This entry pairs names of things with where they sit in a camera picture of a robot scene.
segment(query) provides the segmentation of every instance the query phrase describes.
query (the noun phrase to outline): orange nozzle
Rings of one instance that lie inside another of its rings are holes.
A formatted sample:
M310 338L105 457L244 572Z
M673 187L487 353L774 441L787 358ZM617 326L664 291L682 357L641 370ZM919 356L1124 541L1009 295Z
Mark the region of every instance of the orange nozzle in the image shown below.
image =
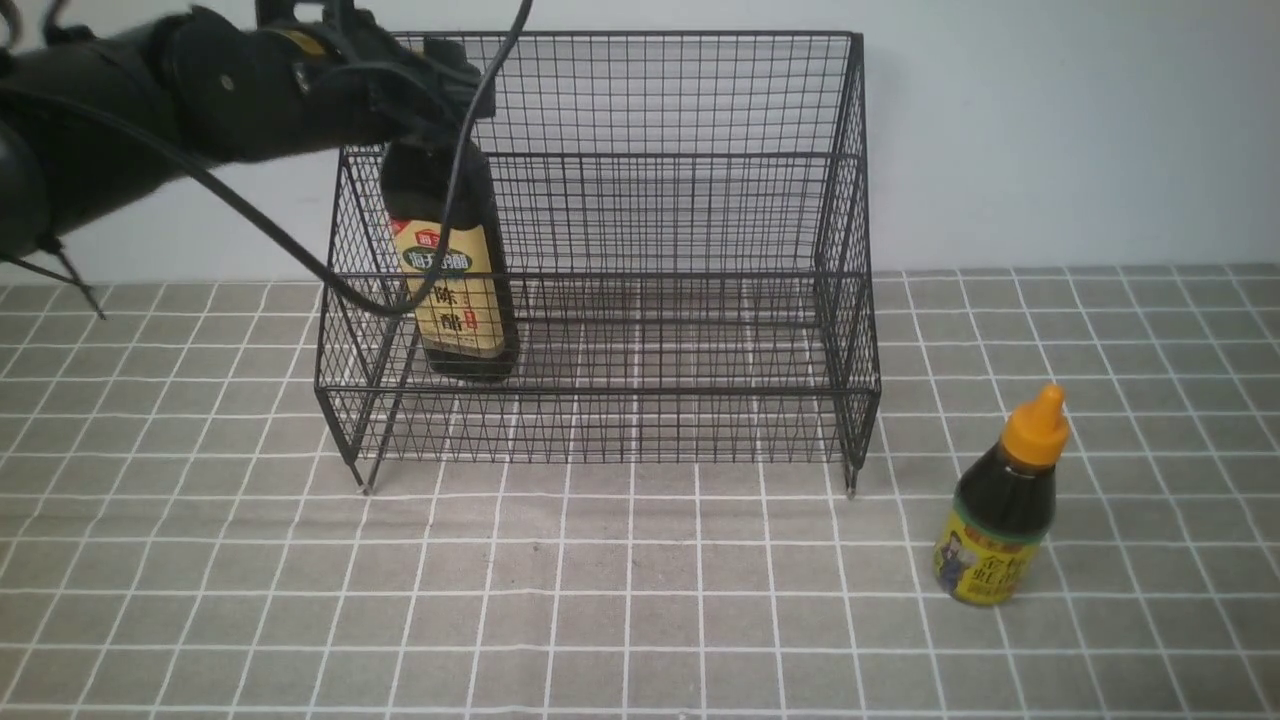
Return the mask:
M1005 452L1033 468L1056 464L1071 433L1062 415L1065 400L1061 387L1047 384L1036 400L1014 410L1000 437Z

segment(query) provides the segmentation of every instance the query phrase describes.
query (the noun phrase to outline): black cable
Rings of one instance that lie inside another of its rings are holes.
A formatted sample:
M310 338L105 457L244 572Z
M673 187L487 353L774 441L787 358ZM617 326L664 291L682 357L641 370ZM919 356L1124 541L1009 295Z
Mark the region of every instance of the black cable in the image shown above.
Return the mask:
M347 0L329 0L329 17L333 18L333 28L335 31L338 31L337 32L338 37L346 40L347 38ZM358 63L360 61L360 56L358 56L358 53L356 51L356 46L352 45L352 44L349 44L349 42L347 45L348 45L348 47L343 49L343 51L347 54L347 60L351 61L351 63Z
M333 290L344 300L352 302L357 307L381 316L394 316L403 315L406 313L412 313L426 300L426 296L431 292L433 286L439 281L443 272L442 259L449 249L449 233L452 228L449 227L449 219L453 214L453 206L457 197L457 188L460 184L460 178L462 176L462 163L467 142L471 140L471 129L475 126L475 117L480 108L480 97L488 86L493 85L494 78L498 76L498 70L502 69L502 64L507 60L511 50L515 47L516 42L520 40L520 33L525 28L525 22L529 19L529 13L532 9L532 0L521 0L520 9L516 12L516 18L511 24L511 29L507 31L506 37L503 37L502 45L498 47L498 53L494 55L493 61L485 68L484 74L480 78L480 83L476 87L476 94L471 99L471 104L467 106L467 113L462 118L462 128L458 132L457 145L453 152L453 167L449 172L449 184L444 199L444 210L440 213L440 240L435 249L435 255L431 260L431 266L422 273L422 283L417 291L410 297L407 302L401 302L398 305L383 305L374 300L370 300L360 293L356 288L348 284L344 279L338 277L333 270L330 270L323 261L320 261L315 255L307 251L298 241L284 231L280 225L275 224L271 218L268 218L261 210L253 206L252 202L244 200L239 193L227 186L223 181L218 179L212 173L206 170L201 163L193 158L191 154L183 151L179 147L170 145L169 142L151 135L150 132L133 126L125 120L116 118L115 115L97 110L96 108L90 108L79 102L65 100L63 97L55 97L51 95L44 95L38 92L29 92L26 90L18 90L14 87L0 87L0 97L9 96L24 100L27 102L35 104L37 106L50 108L60 110L68 115L73 115L84 120L97 123L102 127L114 129L120 135L128 136L134 141L150 147L151 150L164 155L169 161L174 163L182 172L189 176L193 181L205 187L205 190L212 192L219 200L225 202L230 209L236 210L241 217L253 224L259 231L271 238L282 250L288 252L294 260L297 260L303 268L307 269L312 275L319 278L325 287Z
M5 263L9 263L9 264L12 264L14 266L22 268L23 270L27 270L28 273L36 273L37 275L40 275L42 278L49 278L51 281L58 281L58 282L60 282L63 284L76 284L76 281L72 279L72 278L69 278L69 277L67 277L67 275L55 273L54 270L50 270L49 268L41 268L40 265L37 265L35 263L31 263L28 260L23 260L22 258L18 258L15 255L9 255L8 252L0 252L0 260L4 260Z
M68 3L70 3L70 0L51 0L49 6L45 9L45 17L41 20L41 31L45 35L46 45L90 40L93 37L93 33L84 26L61 27L58 24L61 19L63 10L67 9Z

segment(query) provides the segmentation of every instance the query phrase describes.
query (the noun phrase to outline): yellow label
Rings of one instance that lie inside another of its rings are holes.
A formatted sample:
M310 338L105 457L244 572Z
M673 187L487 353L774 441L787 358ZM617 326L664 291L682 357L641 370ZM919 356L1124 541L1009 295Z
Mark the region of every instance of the yellow label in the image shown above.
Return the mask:
M406 273L426 272L440 242L439 223L426 220L393 220L396 255ZM484 227L454 228L449 233L449 251L444 255L444 274L431 287L416 311L417 327L428 347L471 355L502 355L502 315L493 281L467 278L467 274L489 273L489 246ZM417 292L422 281L408 281L410 292Z
M311 37L305 32L296 29L274 29L274 28L271 29L271 32L288 37L289 40L293 41L294 45L298 46L300 50L302 50L307 55L316 55L320 58L325 55L324 46L320 45L316 41L316 38Z
M974 605L996 605L1018 589L1039 542L993 538L968 524L955 510L933 548L933 574L951 597Z

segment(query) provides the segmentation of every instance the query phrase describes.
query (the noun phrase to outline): plastic squeeze bottle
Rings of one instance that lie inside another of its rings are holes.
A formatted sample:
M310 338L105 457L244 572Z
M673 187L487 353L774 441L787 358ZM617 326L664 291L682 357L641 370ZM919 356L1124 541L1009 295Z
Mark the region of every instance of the plastic squeeze bottle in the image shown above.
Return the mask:
M933 548L933 573L951 597L1004 602L1053 523L1053 470L1070 429L1062 388L1044 386L956 486L951 515Z

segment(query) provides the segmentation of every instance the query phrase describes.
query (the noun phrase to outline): wire basket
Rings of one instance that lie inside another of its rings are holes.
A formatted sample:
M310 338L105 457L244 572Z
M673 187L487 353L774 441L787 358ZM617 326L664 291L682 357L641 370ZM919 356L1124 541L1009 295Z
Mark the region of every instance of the wire basket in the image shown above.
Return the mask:
M442 37L476 64L502 40ZM861 36L526 33L497 101L475 141L518 364L494 386L435 374L413 316L326 291L316 395L357 483L388 456L840 459L852 493L881 391ZM340 154L329 264L397 302L381 152Z

